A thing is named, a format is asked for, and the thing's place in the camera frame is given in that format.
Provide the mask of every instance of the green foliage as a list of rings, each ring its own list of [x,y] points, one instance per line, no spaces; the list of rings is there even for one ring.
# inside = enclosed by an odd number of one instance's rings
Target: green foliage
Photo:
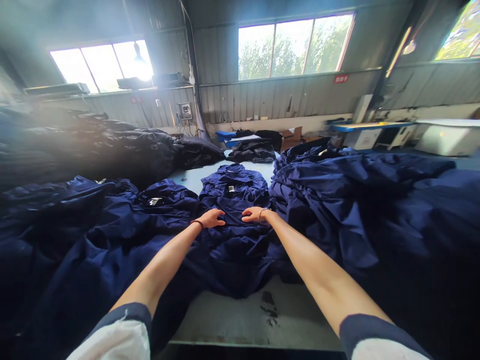
[[[465,7],[435,60],[468,58],[479,41],[480,0],[473,0]]]
[[[244,46],[238,54],[238,80],[262,79],[270,75],[273,34],[262,43],[255,41]]]
[[[315,21],[305,74],[336,71],[351,22],[351,15],[332,16]],[[309,39],[305,40],[305,51],[296,54],[292,39],[277,32],[273,58],[272,42],[273,34],[264,37],[262,42],[248,42],[242,48],[238,54],[238,80],[268,78],[270,65],[272,77],[302,74]]]
[[[292,50],[292,41],[290,38],[277,36],[275,49],[273,50],[273,68],[271,75],[273,77],[301,75],[305,62],[305,53],[297,56]]]
[[[342,16],[338,21],[332,20],[334,21],[315,22],[305,74],[330,73],[337,70],[351,18]]]

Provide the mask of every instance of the bracelet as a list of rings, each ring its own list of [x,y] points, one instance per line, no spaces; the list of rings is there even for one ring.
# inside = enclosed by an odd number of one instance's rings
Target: bracelet
[[[199,223],[199,224],[201,225],[201,229],[202,229],[202,230],[204,229],[204,224],[203,224],[200,220],[190,221],[190,225],[192,225],[193,223]]]
[[[262,216],[262,212],[263,212],[264,210],[272,210],[272,209],[269,209],[268,207],[264,207],[264,208],[263,208],[262,210],[260,210],[260,212],[258,213],[258,222],[259,222],[260,224],[262,224],[262,225],[266,225],[266,224],[269,223],[268,221],[267,221],[267,222],[262,222],[262,221],[260,220],[260,217]]]

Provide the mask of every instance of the light bulb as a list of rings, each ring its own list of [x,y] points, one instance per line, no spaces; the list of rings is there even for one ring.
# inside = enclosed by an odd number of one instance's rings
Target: light bulb
[[[136,77],[142,81],[151,80],[153,74],[150,71],[149,65],[142,57],[142,54],[140,54],[140,46],[137,44],[136,41],[133,43],[133,49],[135,50],[136,54],[134,61]]]
[[[143,59],[135,59],[135,74],[142,81],[152,79],[152,72],[149,65]]]
[[[403,49],[403,55],[407,55],[410,53],[413,53],[415,48],[417,47],[417,44],[415,43],[415,39],[412,39],[407,46]]]

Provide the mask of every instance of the hand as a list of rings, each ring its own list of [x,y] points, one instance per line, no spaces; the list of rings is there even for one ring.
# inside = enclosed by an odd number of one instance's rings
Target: hand
[[[200,216],[197,220],[201,221],[204,228],[214,228],[216,226],[225,225],[225,221],[218,219],[220,215],[225,215],[225,213],[219,209],[210,209],[202,216]]]
[[[265,220],[267,220],[266,215],[268,213],[271,213],[271,212],[272,212],[272,210],[264,209],[263,207],[260,207],[260,206],[249,207],[241,213],[243,215],[241,220],[244,223],[249,223],[249,222],[252,222],[252,221],[256,221],[256,222],[261,221],[261,222],[264,223]]]

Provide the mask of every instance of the clothing label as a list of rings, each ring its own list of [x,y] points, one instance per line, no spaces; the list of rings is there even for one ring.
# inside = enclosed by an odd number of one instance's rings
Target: clothing label
[[[150,200],[150,205],[154,206],[158,203],[158,201],[161,199],[161,197],[152,197]]]

